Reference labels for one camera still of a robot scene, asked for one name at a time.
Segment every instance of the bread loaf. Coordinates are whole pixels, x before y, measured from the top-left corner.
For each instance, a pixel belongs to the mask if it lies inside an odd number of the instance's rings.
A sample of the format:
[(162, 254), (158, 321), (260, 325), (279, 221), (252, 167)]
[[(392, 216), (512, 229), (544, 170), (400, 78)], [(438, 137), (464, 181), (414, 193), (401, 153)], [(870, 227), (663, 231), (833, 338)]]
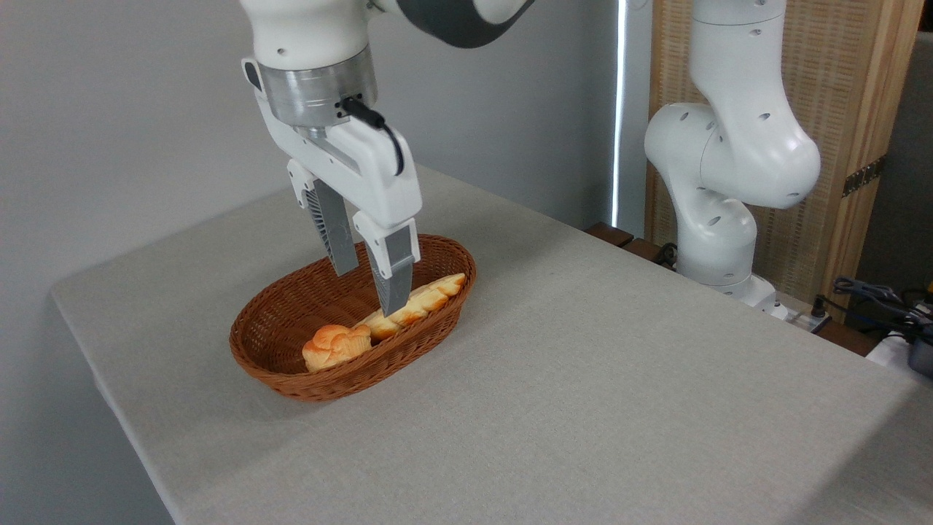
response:
[(336, 324), (322, 326), (301, 349), (309, 372), (330, 368), (351, 360), (371, 348), (369, 326), (353, 330)]
[(425, 284), (411, 292), (408, 303), (388, 318), (382, 310), (376, 310), (363, 319), (356, 327), (368, 326), (373, 341), (383, 341), (398, 333), (416, 320), (440, 309), (457, 294), (467, 280), (466, 274), (454, 274)]

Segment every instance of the metal hinge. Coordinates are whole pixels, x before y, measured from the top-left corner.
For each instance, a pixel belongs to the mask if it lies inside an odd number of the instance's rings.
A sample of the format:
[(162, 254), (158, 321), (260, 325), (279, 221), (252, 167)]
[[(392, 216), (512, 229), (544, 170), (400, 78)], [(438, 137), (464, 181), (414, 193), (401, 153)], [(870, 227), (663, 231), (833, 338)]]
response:
[(880, 177), (881, 171), (884, 169), (885, 159), (887, 159), (887, 155), (882, 155), (877, 161), (863, 167), (849, 177), (846, 177), (845, 185), (842, 186), (842, 196), (848, 197), (849, 194), (855, 190), (858, 190), (862, 186)]

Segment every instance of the cable connector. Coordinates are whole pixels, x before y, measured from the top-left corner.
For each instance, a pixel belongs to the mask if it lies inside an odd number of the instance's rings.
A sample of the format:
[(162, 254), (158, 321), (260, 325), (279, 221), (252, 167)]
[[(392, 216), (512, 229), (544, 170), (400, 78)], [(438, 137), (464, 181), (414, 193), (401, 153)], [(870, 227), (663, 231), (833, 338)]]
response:
[(814, 299), (814, 307), (810, 309), (810, 315), (822, 319), (826, 316), (826, 300), (820, 296)]
[(891, 290), (891, 287), (877, 284), (869, 284), (865, 281), (853, 279), (851, 277), (838, 277), (832, 281), (833, 292), (839, 294), (850, 293), (859, 295), (867, 299), (878, 299), (889, 303), (903, 304), (900, 297)]
[(398, 165), (398, 170), (396, 171), (396, 177), (402, 174), (405, 171), (405, 156), (402, 154), (402, 146), (398, 143), (398, 138), (396, 134), (392, 132), (392, 129), (385, 124), (385, 117), (374, 109), (371, 109), (369, 106), (363, 103), (363, 101), (358, 100), (352, 96), (348, 96), (343, 99), (341, 103), (343, 110), (346, 111), (347, 115), (356, 117), (361, 121), (365, 122), (370, 128), (383, 130), (392, 139), (392, 145), (396, 149), (396, 161)]
[(677, 264), (677, 245), (674, 243), (665, 244), (651, 261), (655, 264), (667, 264), (674, 268)]

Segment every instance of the oval basket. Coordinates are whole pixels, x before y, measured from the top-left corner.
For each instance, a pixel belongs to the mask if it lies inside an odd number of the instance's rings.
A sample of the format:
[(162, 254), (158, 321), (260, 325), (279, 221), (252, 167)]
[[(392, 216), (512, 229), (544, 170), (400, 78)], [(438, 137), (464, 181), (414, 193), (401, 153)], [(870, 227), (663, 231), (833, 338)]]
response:
[(413, 288), (451, 274), (466, 274), (463, 288), (431, 312), (370, 351), (331, 368), (309, 373), (301, 349), (326, 324), (352, 327), (379, 308), (369, 256), (356, 244), (359, 266), (337, 277), (324, 258), (275, 281), (254, 297), (230, 327), (230, 349), (247, 374), (273, 390), (302, 401), (338, 399), (371, 387), (425, 355), (460, 319), (476, 280), (476, 264), (459, 243), (418, 235), (421, 260)]

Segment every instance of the baguette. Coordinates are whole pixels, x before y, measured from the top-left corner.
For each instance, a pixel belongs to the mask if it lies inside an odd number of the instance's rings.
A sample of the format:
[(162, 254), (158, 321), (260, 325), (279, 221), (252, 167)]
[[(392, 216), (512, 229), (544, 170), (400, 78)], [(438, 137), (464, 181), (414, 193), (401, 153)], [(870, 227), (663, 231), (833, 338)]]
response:
[(369, 327), (373, 342), (388, 339), (415, 321), (426, 318), (427, 314), (441, 309), (463, 288), (466, 280), (466, 274), (454, 274), (425, 284), (412, 291), (408, 303), (388, 318), (382, 310), (376, 310), (354, 328)]

